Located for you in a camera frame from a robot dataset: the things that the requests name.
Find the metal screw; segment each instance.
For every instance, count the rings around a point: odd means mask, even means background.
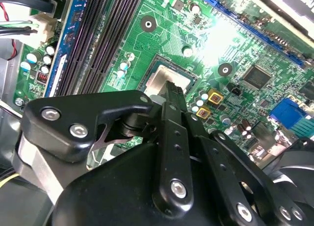
[[[221,133],[219,133],[218,136],[219,136],[219,138],[221,138],[222,140],[225,140],[225,139],[226,139],[226,137],[225,137],[223,134],[221,134]]]
[[[293,215],[294,215],[298,220],[303,220],[302,215],[301,215],[300,212],[297,211],[296,209],[292,208],[292,213],[293,213]]]
[[[52,108],[47,108],[41,112],[41,116],[48,121],[56,121],[60,118],[60,113]]]
[[[70,133],[77,138],[85,138],[88,134],[87,128],[81,124],[75,124],[70,127]]]
[[[147,98],[146,98],[145,96],[141,96],[141,100],[142,100],[143,102],[148,102],[148,100],[147,100]]]
[[[171,182],[171,191],[178,197],[178,198],[185,198],[186,197],[186,189],[185,186],[179,181],[172,181]]]
[[[21,99],[21,98],[17,98],[17,99],[15,100],[15,105],[17,105],[17,106],[19,106],[19,107],[23,106],[24,103],[25,103],[24,100]]]
[[[177,110],[177,108],[176,108],[174,105],[172,105],[172,104],[169,105],[169,107],[170,107],[172,110],[175,110],[175,111]]]
[[[252,214],[242,203],[236,205],[236,209],[239,212],[240,216],[245,219],[247,222],[252,221]]]
[[[289,212],[283,206],[279,207],[279,211],[287,220],[291,220]]]
[[[198,119],[197,119],[197,116],[195,116],[194,114],[191,115],[191,118],[192,118],[193,120],[195,120],[195,121],[198,120]]]

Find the motherboard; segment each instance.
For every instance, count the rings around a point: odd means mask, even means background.
[[[224,131],[251,155],[277,155],[314,135],[314,42],[270,13],[257,0],[72,0],[45,82],[44,63],[21,67],[14,100],[150,96],[171,81],[208,133]],[[295,122],[283,113],[296,113]]]

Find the red wire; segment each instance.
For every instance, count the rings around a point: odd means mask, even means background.
[[[8,13],[6,12],[4,5],[3,5],[2,3],[0,3],[0,6],[1,6],[2,10],[3,10],[3,14],[4,14],[5,20],[6,20],[6,21],[10,21],[9,15],[8,15]],[[12,41],[13,52],[12,52],[12,54],[11,54],[11,57],[10,57],[8,60],[11,60],[12,58],[14,58],[14,57],[18,54],[18,51],[16,50],[15,41],[14,41],[13,39],[12,39],[11,41]]]

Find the power connector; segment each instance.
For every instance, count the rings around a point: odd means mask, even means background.
[[[45,13],[40,13],[29,16],[28,20],[34,24],[31,28],[36,30],[37,33],[31,33],[29,36],[20,35],[18,39],[22,43],[37,49],[54,36],[57,19],[53,19]]]

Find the blue pcie slot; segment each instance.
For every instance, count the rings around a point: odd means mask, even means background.
[[[60,73],[66,64],[66,60],[69,56],[74,38],[77,34],[86,3],[87,0],[72,0],[63,35],[60,36],[62,39],[59,40],[59,49],[55,55],[55,62],[51,68],[51,75],[48,81],[45,97],[51,97],[54,94],[51,93],[52,89],[55,90],[53,87],[57,85],[57,82],[61,76]]]
[[[288,59],[290,59],[290,61],[294,62],[295,64],[297,64],[300,67],[304,66],[304,62],[302,60],[300,60],[297,56],[295,56],[292,53],[284,52],[283,48],[279,44],[273,42],[269,37],[263,35],[262,33],[260,33],[258,30],[256,30],[254,27],[250,26],[249,24],[241,22],[238,19],[238,16],[234,12],[223,7],[217,0],[203,0],[203,1],[207,2],[212,7],[218,9],[220,12],[224,13],[226,16],[228,16],[232,20],[236,21],[239,25],[241,25],[243,28],[245,28],[246,30],[251,32],[256,37],[260,38],[263,42],[265,42],[266,44],[268,44],[269,46],[271,46],[272,48],[277,50],[279,53],[286,56]]]

